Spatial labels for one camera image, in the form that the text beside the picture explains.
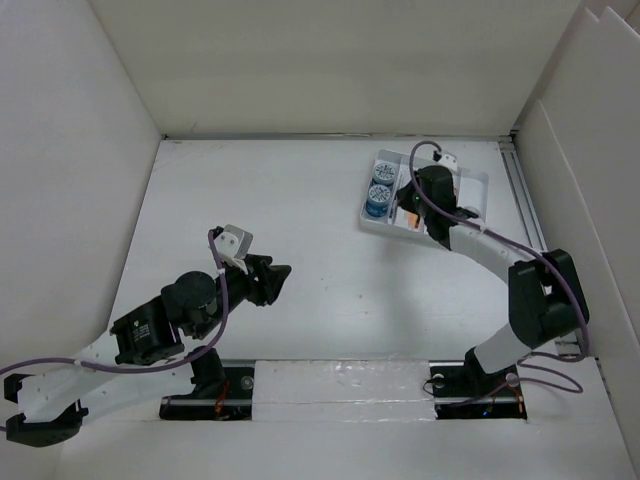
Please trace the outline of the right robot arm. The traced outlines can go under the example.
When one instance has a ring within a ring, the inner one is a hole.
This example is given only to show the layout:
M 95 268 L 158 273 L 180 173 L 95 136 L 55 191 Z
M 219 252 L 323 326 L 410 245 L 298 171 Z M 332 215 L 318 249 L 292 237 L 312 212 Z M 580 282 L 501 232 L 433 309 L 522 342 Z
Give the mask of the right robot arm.
M 587 331 L 584 292 L 568 252 L 518 243 L 459 206 L 448 168 L 429 165 L 409 175 L 396 193 L 398 206 L 419 216 L 434 242 L 483 266 L 507 286 L 507 323 L 470 348 L 459 370 L 442 383 L 441 396 L 478 402 L 505 389 L 519 362 L 544 354 L 541 346 L 575 330 Z

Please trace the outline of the black gel pen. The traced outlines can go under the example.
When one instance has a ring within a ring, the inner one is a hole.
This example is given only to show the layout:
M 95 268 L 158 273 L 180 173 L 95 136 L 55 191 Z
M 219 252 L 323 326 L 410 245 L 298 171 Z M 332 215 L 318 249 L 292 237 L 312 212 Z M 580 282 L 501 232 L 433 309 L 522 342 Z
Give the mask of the black gel pen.
M 389 220 L 390 220 L 392 225 L 395 225 L 397 223 L 397 217 L 398 217 L 399 210 L 400 210 L 399 200 L 397 198 L 395 198 L 393 203 L 392 203 L 392 208 L 390 210 L 390 215 L 389 215 Z

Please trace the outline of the blue cleaning gel jar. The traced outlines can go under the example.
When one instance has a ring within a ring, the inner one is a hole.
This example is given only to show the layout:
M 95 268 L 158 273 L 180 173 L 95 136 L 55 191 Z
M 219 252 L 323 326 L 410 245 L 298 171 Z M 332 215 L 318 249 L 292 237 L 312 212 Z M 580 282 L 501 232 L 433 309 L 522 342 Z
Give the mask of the blue cleaning gel jar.
M 392 202 L 392 190 L 389 186 L 372 183 L 365 200 L 365 212 L 374 219 L 386 219 Z
M 395 184 L 399 174 L 399 163 L 389 160 L 377 159 L 374 162 L 372 181 L 384 186 Z

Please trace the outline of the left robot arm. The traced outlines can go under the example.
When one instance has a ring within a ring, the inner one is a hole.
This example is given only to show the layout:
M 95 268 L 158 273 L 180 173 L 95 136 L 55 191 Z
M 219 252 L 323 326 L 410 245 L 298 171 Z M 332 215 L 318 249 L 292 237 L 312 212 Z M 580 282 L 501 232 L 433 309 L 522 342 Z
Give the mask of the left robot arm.
M 225 367 L 215 346 L 237 306 L 273 304 L 291 271 L 248 255 L 242 268 L 221 263 L 216 277 L 184 273 L 83 351 L 48 358 L 53 370 L 26 374 L 27 362 L 3 368 L 4 397 L 19 409 L 1 428 L 6 440 L 48 447 L 102 416 L 163 398 L 211 400 L 216 416 L 234 418 L 234 399 L 251 395 L 240 380 L 253 370 Z

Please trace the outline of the orange highlighter pen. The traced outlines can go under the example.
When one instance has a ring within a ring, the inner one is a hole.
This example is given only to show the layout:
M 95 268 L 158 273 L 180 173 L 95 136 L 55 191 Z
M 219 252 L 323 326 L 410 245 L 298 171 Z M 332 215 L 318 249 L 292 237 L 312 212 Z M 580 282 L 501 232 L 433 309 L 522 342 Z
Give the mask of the orange highlighter pen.
M 420 229 L 421 218 L 419 215 L 406 212 L 405 219 L 409 230 L 418 231 Z

